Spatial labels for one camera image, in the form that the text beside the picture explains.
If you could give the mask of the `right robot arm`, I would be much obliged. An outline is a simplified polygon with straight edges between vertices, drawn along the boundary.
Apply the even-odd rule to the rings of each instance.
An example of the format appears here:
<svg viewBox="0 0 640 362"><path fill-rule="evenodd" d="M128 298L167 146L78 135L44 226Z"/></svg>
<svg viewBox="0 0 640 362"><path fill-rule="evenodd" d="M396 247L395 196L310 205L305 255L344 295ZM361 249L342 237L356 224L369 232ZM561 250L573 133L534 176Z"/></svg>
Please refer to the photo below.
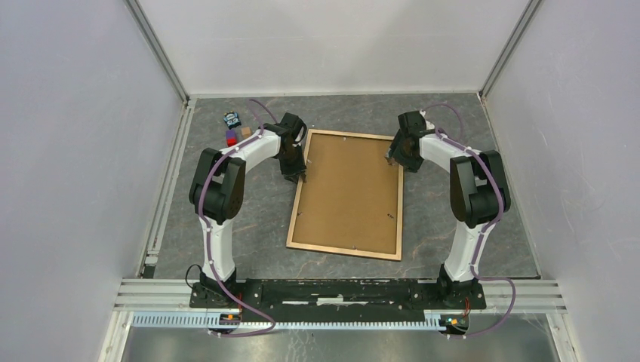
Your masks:
<svg viewBox="0 0 640 362"><path fill-rule="evenodd" d="M501 155L465 146L430 124L421 111L412 111L398 116L398 131L386 159L413 173L424 161L431 161L449 174L450 206L457 226L435 295L441 305L454 308L478 288L478 264L486 241L511 205Z"/></svg>

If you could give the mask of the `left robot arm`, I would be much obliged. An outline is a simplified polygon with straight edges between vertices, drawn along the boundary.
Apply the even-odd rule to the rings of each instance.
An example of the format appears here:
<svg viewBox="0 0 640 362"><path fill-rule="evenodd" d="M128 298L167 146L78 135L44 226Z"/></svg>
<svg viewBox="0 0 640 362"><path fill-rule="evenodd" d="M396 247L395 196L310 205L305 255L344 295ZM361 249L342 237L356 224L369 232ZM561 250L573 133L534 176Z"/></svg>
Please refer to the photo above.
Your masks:
<svg viewBox="0 0 640 362"><path fill-rule="evenodd" d="M297 115L285 113L279 123L264 124L247 139L225 149L205 149L189 190L202 226L205 259L199 283L219 307L237 297L232 259L232 227L242 208L247 172L274 158L282 176L293 183L306 179L301 143L308 127Z"/></svg>

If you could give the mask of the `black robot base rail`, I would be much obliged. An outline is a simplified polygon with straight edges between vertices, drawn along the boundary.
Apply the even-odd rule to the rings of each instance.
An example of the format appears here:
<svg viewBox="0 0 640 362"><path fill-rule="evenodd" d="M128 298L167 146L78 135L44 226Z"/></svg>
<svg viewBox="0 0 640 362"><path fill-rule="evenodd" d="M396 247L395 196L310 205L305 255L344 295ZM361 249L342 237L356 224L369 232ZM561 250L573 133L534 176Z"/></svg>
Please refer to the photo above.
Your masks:
<svg viewBox="0 0 640 362"><path fill-rule="evenodd" d="M482 285L446 287L419 279L247 279L229 286L192 286L192 308L239 308L243 322L418 322L425 311L484 310Z"/></svg>

